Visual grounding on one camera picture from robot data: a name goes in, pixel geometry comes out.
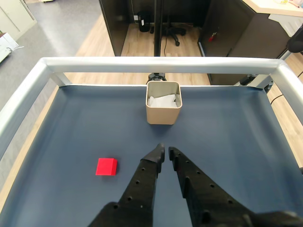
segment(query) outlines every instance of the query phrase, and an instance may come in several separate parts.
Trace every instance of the dark blue mat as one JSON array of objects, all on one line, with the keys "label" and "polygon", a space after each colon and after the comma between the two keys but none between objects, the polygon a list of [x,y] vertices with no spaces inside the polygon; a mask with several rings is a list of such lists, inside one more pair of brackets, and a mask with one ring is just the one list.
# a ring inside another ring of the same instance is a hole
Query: dark blue mat
[{"label": "dark blue mat", "polygon": [[[303,216],[303,177],[263,90],[184,87],[176,124],[149,125],[145,87],[68,86],[55,100],[0,215],[1,227],[86,227],[118,201],[140,159],[166,146],[156,188],[155,227],[191,226],[168,146],[188,156],[254,212]],[[95,176],[98,158],[116,176]]]}]

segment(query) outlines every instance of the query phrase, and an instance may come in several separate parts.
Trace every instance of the black cabinet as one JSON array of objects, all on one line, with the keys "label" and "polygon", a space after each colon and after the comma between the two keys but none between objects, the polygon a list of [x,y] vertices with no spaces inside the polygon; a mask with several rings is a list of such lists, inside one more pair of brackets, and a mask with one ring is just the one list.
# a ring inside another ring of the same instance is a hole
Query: black cabinet
[{"label": "black cabinet", "polygon": [[[206,57],[278,58],[289,36],[269,14],[242,0],[212,0],[199,43]],[[213,41],[209,38],[216,33]],[[212,85],[234,85],[245,75],[209,74]]]}]

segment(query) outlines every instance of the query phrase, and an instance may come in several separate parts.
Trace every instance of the wooden floor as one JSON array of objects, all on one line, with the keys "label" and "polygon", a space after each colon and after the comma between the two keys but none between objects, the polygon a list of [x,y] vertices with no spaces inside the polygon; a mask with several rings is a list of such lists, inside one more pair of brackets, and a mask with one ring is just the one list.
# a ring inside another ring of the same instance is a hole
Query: wooden floor
[{"label": "wooden floor", "polygon": [[[298,76],[303,71],[303,56],[300,53],[293,53],[286,59],[286,63]],[[299,77],[300,81],[303,81],[303,74]],[[277,96],[281,91],[274,84],[268,93],[270,102]],[[292,108],[284,98],[281,96],[272,103],[272,108],[276,114],[276,117],[281,125],[284,135],[294,153],[299,167],[303,166],[303,126],[299,119],[294,114]]]},{"label": "wooden floor", "polygon": [[[130,25],[125,40],[122,56],[153,56],[153,35],[150,33],[141,33],[138,31],[138,25]],[[187,27],[187,34],[180,36],[180,46],[176,47],[172,38],[167,39],[166,56],[200,56],[197,47],[198,30]],[[161,55],[164,56],[165,38],[162,39]],[[76,56],[114,56],[108,37],[106,25],[103,17],[100,16],[86,40],[77,52]],[[299,75],[303,71],[303,57],[300,54],[293,54],[287,59],[287,63],[292,70]],[[73,83],[91,83],[91,84],[145,84],[146,74],[138,73],[66,73]],[[182,85],[209,85],[206,74],[166,74],[168,80],[178,81]],[[20,166],[27,154],[27,151],[40,128],[40,125],[54,99],[58,88],[55,89],[44,109],[39,115],[31,133],[27,137],[12,170],[0,193],[0,210],[7,198]],[[269,100],[272,100],[280,94],[278,88],[274,85],[268,94]],[[280,97],[273,103],[273,109],[281,124],[284,134],[290,144],[296,157],[298,165],[303,166],[303,126],[298,121],[292,109],[284,99]]]}]

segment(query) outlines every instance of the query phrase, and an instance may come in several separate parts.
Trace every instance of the gray carpet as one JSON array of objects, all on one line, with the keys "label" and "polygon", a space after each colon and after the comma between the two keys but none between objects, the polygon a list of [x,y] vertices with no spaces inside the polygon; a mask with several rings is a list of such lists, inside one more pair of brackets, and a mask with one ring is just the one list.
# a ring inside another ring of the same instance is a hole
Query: gray carpet
[{"label": "gray carpet", "polygon": [[[56,0],[28,7],[37,24],[17,40],[24,48],[0,63],[0,109],[40,58],[74,56],[102,13],[98,0]],[[46,84],[0,161],[0,189],[54,88],[52,81]]]}]

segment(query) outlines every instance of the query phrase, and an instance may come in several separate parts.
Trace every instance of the mounting hole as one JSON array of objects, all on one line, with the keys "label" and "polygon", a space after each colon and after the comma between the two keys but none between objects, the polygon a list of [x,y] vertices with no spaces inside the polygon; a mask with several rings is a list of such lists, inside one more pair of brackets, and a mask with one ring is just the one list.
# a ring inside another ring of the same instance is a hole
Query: mounting hole
[{"label": "mounting hole", "polygon": [[203,211],[202,213],[202,224],[208,224],[211,221],[211,215],[208,210]]}]

